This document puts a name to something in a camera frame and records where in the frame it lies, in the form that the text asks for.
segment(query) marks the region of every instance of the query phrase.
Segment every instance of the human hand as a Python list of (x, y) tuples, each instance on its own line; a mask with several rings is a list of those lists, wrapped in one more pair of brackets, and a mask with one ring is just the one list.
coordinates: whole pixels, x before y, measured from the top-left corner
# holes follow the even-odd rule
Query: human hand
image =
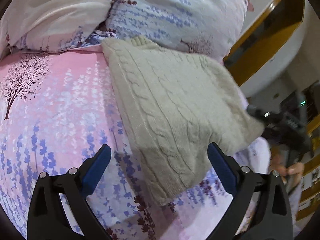
[(279, 154), (276, 154), (270, 161), (269, 170), (276, 170), (280, 173), (281, 178), (284, 184), (287, 184), (286, 179), (284, 178), (287, 175), (293, 175), (293, 187), (297, 186), (303, 176), (304, 172), (304, 164), (303, 163), (295, 163), (294, 165), (286, 168), (282, 164), (282, 158)]

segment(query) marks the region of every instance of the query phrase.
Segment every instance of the pink floral bed sheet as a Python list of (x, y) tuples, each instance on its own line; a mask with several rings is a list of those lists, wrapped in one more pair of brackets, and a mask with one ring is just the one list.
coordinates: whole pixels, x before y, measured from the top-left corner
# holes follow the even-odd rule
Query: pink floral bed sheet
[(167, 206), (151, 202), (101, 52), (10, 55), (0, 63), (0, 92), (0, 204), (24, 237), (39, 173), (65, 173), (102, 144), (112, 159), (87, 201), (113, 240), (204, 240), (232, 201), (211, 169)]

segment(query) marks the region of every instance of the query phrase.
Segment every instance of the cable knit pattern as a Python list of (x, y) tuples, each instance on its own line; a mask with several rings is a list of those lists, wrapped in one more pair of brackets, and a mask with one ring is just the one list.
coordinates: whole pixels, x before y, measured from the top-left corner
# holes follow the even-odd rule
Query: cable knit pattern
[(233, 155), (262, 134), (263, 125), (243, 110), (234, 80), (215, 60), (142, 36), (107, 38), (102, 46), (132, 151), (159, 205), (205, 177), (209, 143)]

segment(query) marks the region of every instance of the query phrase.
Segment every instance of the silver bolt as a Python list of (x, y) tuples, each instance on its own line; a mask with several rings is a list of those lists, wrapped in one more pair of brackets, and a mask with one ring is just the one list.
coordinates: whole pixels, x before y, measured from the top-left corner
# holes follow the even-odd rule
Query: silver bolt
[(242, 166), (241, 167), (241, 171), (243, 171), (244, 173), (249, 173), (250, 172), (250, 168), (247, 166)]
[(40, 177), (41, 179), (45, 178), (45, 176), (47, 176), (47, 173), (46, 173), (46, 172), (41, 172), (40, 175), (39, 175), (39, 177)]
[(71, 168), (71, 169), (69, 170), (69, 174), (75, 175), (75, 174), (77, 173), (77, 171), (78, 171), (77, 168)]
[(280, 173), (278, 171), (272, 171), (272, 174), (276, 177), (279, 177), (280, 176)]

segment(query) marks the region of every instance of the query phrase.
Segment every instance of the cable knit sweater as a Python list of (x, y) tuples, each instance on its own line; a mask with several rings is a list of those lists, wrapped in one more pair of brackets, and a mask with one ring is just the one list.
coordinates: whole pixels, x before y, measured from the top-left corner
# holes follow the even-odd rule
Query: cable knit sweater
[(102, 46), (132, 151), (159, 205), (204, 178), (209, 143), (233, 155), (262, 134), (263, 125), (243, 109), (234, 80), (217, 61), (142, 36), (108, 38)]

